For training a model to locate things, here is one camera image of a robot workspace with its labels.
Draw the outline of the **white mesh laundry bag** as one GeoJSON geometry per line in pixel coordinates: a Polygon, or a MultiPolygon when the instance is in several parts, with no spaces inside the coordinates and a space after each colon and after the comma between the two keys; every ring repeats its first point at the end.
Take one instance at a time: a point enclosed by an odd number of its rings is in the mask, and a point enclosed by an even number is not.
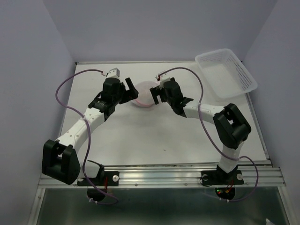
{"type": "Polygon", "coordinates": [[[155,103],[150,89],[157,85],[158,83],[154,81],[143,81],[135,84],[135,88],[138,91],[138,98],[132,100],[131,103],[144,108],[153,106],[155,103]]]}

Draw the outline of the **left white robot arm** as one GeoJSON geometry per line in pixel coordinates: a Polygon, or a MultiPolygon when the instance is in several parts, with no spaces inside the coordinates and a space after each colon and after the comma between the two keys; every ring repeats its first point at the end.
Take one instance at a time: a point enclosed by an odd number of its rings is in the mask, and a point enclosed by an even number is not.
{"type": "Polygon", "coordinates": [[[118,78],[108,77],[99,92],[88,105],[80,119],[56,140],[47,140],[43,146],[42,174],[72,184],[82,172],[77,153],[89,136],[114,112],[118,104],[127,103],[138,97],[138,91],[130,78],[125,84],[118,78]]]}

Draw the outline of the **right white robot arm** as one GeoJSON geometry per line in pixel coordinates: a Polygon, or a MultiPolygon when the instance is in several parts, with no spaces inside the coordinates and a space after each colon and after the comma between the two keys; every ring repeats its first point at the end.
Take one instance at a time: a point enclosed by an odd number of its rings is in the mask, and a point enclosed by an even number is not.
{"type": "Polygon", "coordinates": [[[184,97],[179,84],[174,78],[164,79],[158,86],[150,88],[155,104],[168,103],[175,114],[199,119],[201,124],[211,123],[215,126],[218,137],[223,144],[218,150],[221,159],[216,170],[216,179],[226,183],[233,177],[237,167],[240,150],[251,133],[251,126],[235,104],[226,106],[202,104],[192,98],[184,97]]]}

